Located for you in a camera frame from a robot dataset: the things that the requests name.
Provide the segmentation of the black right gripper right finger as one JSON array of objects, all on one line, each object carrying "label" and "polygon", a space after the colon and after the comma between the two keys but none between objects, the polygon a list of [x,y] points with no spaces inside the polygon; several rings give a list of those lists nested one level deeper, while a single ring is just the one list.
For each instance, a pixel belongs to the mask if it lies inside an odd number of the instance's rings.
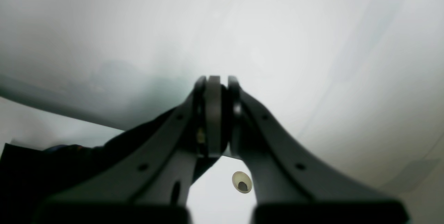
[{"label": "black right gripper right finger", "polygon": [[248,167],[257,200],[252,224],[408,224],[395,197],[338,172],[299,144],[236,77],[231,154]]}]

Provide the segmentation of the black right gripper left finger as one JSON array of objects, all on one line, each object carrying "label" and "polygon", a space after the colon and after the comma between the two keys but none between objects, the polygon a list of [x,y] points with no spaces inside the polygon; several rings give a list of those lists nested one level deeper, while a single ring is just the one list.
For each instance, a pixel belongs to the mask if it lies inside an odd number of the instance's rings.
[{"label": "black right gripper left finger", "polygon": [[200,77],[187,99],[137,150],[47,199],[35,224],[191,224],[186,203],[197,164],[222,155],[222,85]]}]

